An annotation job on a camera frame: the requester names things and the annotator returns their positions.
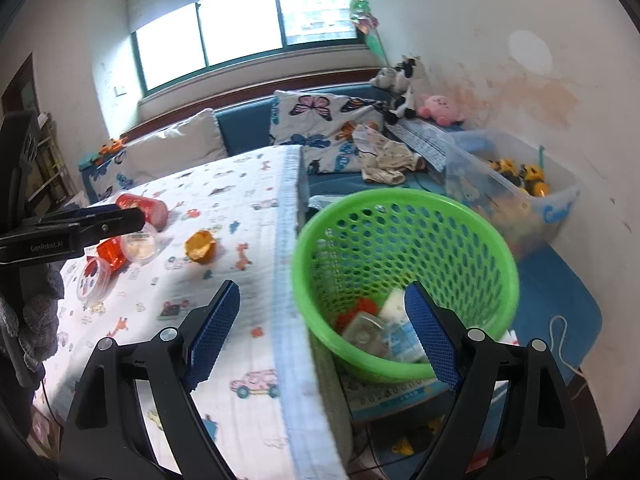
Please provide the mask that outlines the white milk carton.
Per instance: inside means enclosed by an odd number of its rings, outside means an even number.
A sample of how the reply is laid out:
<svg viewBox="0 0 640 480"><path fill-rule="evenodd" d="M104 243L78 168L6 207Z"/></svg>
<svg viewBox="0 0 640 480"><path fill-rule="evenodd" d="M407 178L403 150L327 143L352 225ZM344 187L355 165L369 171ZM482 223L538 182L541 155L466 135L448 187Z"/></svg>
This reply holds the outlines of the white milk carton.
<svg viewBox="0 0 640 480"><path fill-rule="evenodd" d="M405 308L405 291L394 288L378 312L384 326L386 359L398 363L427 363L422 344L413 329Z"/></svg>

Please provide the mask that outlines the clear plastic bottle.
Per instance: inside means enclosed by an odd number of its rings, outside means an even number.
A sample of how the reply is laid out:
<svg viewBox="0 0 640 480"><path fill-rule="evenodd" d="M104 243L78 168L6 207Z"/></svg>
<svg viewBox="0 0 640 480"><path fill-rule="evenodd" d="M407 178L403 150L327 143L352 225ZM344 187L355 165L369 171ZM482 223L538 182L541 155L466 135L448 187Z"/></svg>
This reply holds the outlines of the clear plastic bottle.
<svg viewBox="0 0 640 480"><path fill-rule="evenodd" d="M342 337L359 350L385 358L388 345L385 342L386 325L376 316L360 311L342 331Z"/></svg>

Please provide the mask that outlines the strawberry yogurt tub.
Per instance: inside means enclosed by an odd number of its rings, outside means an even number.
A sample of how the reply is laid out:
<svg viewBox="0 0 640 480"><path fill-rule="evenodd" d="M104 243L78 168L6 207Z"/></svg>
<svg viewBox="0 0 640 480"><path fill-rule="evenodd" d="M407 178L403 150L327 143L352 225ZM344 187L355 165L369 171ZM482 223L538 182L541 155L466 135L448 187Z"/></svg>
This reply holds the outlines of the strawberry yogurt tub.
<svg viewBox="0 0 640 480"><path fill-rule="evenodd" d="M101 302L106 297L111 277L112 269L105 259L89 257L77 279L77 299L82 304Z"/></svg>

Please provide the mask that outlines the orange snack wrapper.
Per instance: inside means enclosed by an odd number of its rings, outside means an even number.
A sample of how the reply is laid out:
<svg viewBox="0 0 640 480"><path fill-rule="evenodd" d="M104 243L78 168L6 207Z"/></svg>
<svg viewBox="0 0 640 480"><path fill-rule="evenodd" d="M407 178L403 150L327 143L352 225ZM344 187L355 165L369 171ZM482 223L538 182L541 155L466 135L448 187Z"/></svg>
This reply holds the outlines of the orange snack wrapper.
<svg viewBox="0 0 640 480"><path fill-rule="evenodd" d="M118 272L128 262L122 252L119 236L111 237L101 242L96 246L96 253L108 263L113 272Z"/></svg>

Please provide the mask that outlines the orange jelly cup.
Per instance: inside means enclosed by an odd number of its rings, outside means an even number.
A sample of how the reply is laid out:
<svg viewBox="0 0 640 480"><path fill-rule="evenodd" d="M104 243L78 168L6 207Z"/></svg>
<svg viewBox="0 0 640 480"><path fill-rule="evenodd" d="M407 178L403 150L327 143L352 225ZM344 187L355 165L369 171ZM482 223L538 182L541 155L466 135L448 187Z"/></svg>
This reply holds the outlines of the orange jelly cup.
<svg viewBox="0 0 640 480"><path fill-rule="evenodd" d="M184 242L186 256L193 262L211 263L216 256L217 242L209 230L199 230Z"/></svg>

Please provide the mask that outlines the small clear plastic cup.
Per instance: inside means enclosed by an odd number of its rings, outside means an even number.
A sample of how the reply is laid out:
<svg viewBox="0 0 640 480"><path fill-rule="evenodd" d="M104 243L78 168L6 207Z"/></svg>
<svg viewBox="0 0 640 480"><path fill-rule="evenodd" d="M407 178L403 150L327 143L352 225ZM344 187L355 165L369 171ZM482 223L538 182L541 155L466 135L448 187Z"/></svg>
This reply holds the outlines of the small clear plastic cup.
<svg viewBox="0 0 640 480"><path fill-rule="evenodd" d="M131 263L137 263L140 266L150 263L160 252L157 230L152 224L145 223L140 231L120 237L120 249Z"/></svg>

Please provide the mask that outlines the red cartoon paper cup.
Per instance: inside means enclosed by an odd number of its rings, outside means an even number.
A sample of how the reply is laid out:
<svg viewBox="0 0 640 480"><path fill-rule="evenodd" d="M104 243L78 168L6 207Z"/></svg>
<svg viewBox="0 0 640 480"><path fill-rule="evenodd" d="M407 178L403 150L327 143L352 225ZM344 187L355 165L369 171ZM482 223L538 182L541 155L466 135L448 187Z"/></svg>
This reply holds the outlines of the red cartoon paper cup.
<svg viewBox="0 0 640 480"><path fill-rule="evenodd" d="M167 226L169 211L166 204L161 200L131 193L122 193L116 198L115 203L122 209L140 209L144 213L145 222L149 223L158 232L162 232Z"/></svg>

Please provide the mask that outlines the green plastic trash basket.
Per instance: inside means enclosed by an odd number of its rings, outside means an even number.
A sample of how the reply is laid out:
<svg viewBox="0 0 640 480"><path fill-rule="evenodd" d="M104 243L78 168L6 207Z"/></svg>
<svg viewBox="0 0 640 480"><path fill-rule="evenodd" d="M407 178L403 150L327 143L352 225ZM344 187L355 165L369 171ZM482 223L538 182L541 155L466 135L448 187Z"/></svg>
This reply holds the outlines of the green plastic trash basket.
<svg viewBox="0 0 640 480"><path fill-rule="evenodd" d="M358 300L382 304L412 282L466 327L494 338L511 327L520 302L518 268L503 237L469 207L435 193L376 188L345 196L315 214L297 237L296 306L308 330L364 382L435 376L430 364L371 356L341 335Z"/></svg>

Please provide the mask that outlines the metal rack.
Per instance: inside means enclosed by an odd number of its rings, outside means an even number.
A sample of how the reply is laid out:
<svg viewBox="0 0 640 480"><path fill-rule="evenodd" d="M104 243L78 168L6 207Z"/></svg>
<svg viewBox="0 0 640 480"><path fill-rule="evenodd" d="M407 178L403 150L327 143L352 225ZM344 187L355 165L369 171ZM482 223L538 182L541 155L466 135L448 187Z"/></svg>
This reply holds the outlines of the metal rack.
<svg viewBox="0 0 640 480"><path fill-rule="evenodd" d="M27 183L27 203L37 214L54 211L75 194L76 186L56 140L56 125L50 113L38 116L40 140Z"/></svg>

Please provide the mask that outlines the grey sleeve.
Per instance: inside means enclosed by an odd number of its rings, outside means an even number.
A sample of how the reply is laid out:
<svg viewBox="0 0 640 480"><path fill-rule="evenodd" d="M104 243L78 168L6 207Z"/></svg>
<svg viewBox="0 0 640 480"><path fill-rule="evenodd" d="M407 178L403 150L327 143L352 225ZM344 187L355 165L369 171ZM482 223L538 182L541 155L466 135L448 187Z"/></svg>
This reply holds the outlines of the grey sleeve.
<svg viewBox="0 0 640 480"><path fill-rule="evenodd" d="M1 269L1 352L18 384L34 388L58 350L58 302L63 279L53 263Z"/></svg>

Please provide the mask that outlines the patterned grey cloth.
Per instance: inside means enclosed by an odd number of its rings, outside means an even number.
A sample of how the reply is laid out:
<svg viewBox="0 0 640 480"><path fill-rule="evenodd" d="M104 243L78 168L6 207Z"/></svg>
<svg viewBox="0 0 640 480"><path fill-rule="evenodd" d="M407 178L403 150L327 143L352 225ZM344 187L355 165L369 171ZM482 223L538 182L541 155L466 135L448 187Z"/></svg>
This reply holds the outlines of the patterned grey cloth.
<svg viewBox="0 0 640 480"><path fill-rule="evenodd" d="M446 134L460 131L458 126L441 127L423 119L399 119L385 125L388 132L404 142L427 162L427 167L441 174L446 167L446 148L442 139Z"/></svg>

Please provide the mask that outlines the beige cushion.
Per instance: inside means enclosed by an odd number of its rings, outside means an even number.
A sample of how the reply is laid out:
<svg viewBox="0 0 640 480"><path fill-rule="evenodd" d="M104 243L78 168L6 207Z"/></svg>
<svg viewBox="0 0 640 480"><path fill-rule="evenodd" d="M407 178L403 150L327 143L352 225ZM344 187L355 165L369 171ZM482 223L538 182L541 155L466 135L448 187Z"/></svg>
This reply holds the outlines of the beige cushion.
<svg viewBox="0 0 640 480"><path fill-rule="evenodd" d="M128 144L125 152L125 174L135 184L229 156L211 108L142 136Z"/></svg>

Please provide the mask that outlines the pink plush toy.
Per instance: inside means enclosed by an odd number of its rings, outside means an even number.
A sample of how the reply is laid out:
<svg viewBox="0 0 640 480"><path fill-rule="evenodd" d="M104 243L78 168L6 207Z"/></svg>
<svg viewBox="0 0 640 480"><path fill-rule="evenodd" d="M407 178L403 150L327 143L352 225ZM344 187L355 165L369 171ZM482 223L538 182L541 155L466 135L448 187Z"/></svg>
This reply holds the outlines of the pink plush toy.
<svg viewBox="0 0 640 480"><path fill-rule="evenodd" d="M421 96L421 104L416 111L419 117L432 120L441 127L450 127L453 124L464 122L464 116L457 104L446 96Z"/></svg>

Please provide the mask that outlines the cow plush toy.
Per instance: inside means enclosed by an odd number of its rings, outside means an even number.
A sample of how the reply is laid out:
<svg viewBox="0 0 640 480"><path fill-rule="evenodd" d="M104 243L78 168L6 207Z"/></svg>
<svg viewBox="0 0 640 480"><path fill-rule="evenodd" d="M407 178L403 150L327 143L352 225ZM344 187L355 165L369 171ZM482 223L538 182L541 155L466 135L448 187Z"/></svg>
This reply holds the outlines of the cow plush toy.
<svg viewBox="0 0 640 480"><path fill-rule="evenodd" d="M385 121L396 125L401 119L416 118L416 96L411 89L411 81L420 58L407 58L395 67L383 67L369 81L369 84L387 91L392 100L384 112Z"/></svg>

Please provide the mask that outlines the colourful pinwheel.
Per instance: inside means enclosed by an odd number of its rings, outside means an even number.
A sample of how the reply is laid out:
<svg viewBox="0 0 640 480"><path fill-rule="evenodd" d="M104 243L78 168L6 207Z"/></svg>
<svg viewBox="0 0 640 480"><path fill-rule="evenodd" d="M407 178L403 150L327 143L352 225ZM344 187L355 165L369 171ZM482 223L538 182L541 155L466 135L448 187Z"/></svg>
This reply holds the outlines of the colourful pinwheel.
<svg viewBox="0 0 640 480"><path fill-rule="evenodd" d="M369 1L350 0L349 17L356 29L363 34L368 49L385 66L389 66L390 62L378 33L378 19L373 15Z"/></svg>

